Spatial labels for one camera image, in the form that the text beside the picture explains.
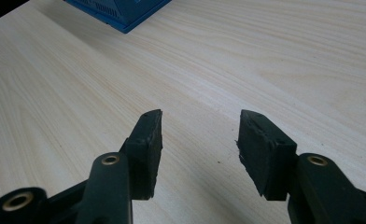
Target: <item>blue container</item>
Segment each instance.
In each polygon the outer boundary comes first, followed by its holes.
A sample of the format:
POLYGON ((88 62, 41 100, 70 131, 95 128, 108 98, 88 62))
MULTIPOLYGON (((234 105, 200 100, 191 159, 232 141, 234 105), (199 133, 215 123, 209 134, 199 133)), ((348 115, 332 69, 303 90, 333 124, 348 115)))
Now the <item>blue container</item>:
POLYGON ((127 34, 171 0, 64 0, 127 34))

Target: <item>light wood surface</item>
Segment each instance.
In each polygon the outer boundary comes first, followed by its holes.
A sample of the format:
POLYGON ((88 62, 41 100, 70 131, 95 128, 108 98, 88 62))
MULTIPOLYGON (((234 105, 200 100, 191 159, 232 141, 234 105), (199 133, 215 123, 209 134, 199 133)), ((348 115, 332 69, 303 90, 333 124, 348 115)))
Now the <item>light wood surface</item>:
POLYGON ((172 0, 127 35, 63 1, 0 19, 0 197, 86 179, 157 108, 158 182, 134 223, 289 223, 238 159, 241 109, 366 190, 366 0, 172 0))

